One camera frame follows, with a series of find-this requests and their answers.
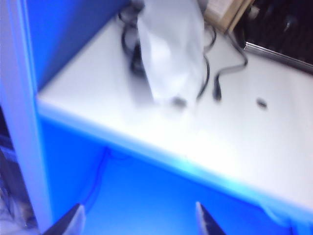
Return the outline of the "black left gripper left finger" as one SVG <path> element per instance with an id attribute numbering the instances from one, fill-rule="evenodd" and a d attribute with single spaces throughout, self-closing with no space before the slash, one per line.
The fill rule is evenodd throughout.
<path id="1" fill-rule="evenodd" d="M 85 206 L 75 204 L 44 235 L 81 235 L 85 227 Z"/>

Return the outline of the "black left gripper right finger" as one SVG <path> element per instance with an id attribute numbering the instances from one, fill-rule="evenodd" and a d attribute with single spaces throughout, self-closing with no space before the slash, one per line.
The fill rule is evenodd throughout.
<path id="1" fill-rule="evenodd" d="M 196 217 L 201 235 L 225 235 L 223 229 L 199 201 L 196 202 Z"/>

